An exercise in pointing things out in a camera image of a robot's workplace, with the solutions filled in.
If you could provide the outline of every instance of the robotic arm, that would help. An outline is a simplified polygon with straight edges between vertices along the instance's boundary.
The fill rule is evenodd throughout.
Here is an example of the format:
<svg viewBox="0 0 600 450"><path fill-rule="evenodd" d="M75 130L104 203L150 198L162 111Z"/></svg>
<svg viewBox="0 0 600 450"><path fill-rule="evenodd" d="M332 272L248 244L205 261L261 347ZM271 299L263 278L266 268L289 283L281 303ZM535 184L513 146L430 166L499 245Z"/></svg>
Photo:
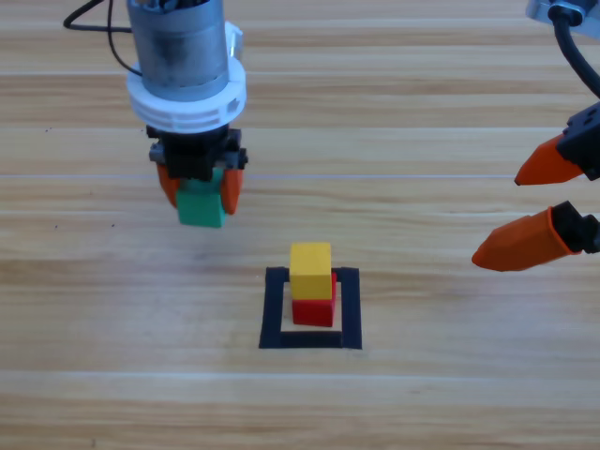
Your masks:
<svg viewBox="0 0 600 450"><path fill-rule="evenodd" d="M241 130L231 128L247 101L242 31L225 22L222 0L126 0L131 28L72 25L103 0L92 0L65 27L106 31L129 71L131 107L146 124L150 160L182 224L220 228L235 214L248 163ZM112 33L132 33L139 63L127 66Z"/></svg>
<svg viewBox="0 0 600 450"><path fill-rule="evenodd" d="M600 38L598 0L532 0L528 16L554 26L562 54L588 88L600 97L600 77L571 37L571 28ZM600 103L572 116L559 136L540 145L517 174L518 186L565 183L582 174L600 178ZM582 252L600 252L600 224L582 217L570 202L549 207L494 230L472 257L499 272L521 271Z"/></svg>

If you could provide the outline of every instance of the white plastic mount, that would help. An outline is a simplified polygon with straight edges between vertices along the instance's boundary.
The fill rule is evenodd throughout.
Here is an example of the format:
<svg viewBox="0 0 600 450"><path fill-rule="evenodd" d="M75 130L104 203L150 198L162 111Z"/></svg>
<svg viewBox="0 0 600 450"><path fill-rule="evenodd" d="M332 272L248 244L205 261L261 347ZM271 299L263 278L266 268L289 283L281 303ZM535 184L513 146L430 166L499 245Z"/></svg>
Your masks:
<svg viewBox="0 0 600 450"><path fill-rule="evenodd" d="M230 79L213 97L190 102L165 100L148 92L142 78L129 72L131 108L146 125L170 133L195 134L228 125L242 113L247 101L246 71L235 56L241 55L243 34L229 22L225 23L225 31Z"/></svg>

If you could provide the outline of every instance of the metal motor housing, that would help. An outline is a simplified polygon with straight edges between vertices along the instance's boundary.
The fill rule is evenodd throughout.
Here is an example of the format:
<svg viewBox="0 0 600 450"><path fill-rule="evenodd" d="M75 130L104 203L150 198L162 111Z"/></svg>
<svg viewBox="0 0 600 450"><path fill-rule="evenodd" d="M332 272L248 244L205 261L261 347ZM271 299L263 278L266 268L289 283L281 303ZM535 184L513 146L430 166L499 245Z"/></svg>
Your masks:
<svg viewBox="0 0 600 450"><path fill-rule="evenodd" d="M127 8L150 93L198 101L225 88L230 76L222 0L127 0Z"/></svg>

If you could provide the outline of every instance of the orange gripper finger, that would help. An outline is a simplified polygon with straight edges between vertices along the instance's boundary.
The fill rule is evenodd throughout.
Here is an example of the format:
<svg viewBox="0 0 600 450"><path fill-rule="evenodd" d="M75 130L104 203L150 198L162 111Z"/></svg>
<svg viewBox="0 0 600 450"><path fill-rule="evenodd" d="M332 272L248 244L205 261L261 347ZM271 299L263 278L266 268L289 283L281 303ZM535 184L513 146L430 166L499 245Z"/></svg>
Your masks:
<svg viewBox="0 0 600 450"><path fill-rule="evenodd" d="M552 224L552 208L522 217L494 230L472 257L479 267L498 272L521 271L575 255Z"/></svg>
<svg viewBox="0 0 600 450"><path fill-rule="evenodd" d="M179 185L181 185L181 180L179 178L171 179L169 177L169 172L167 171L167 166L163 164L157 164L158 170L158 181L160 181L160 186L162 190L165 192L167 199L172 204L174 208L177 207L177 190L179 189Z"/></svg>
<svg viewBox="0 0 600 450"><path fill-rule="evenodd" d="M515 183L523 185L550 185L564 183L583 174L578 165L564 159L557 149L564 135L541 144L518 171Z"/></svg>
<svg viewBox="0 0 600 450"><path fill-rule="evenodd" d="M244 171L226 170L221 181L221 202L223 209L230 216L235 214L237 204L244 185Z"/></svg>

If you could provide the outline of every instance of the red block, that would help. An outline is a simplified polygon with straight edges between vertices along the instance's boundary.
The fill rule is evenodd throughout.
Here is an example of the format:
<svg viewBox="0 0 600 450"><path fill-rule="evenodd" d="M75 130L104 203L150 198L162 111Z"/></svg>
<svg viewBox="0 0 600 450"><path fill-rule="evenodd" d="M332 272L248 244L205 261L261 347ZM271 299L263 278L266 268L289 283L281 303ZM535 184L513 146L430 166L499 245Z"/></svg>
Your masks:
<svg viewBox="0 0 600 450"><path fill-rule="evenodd" d="M331 274L331 298L328 300L292 300L292 317L296 325L334 326L336 311L336 274Z"/></svg>

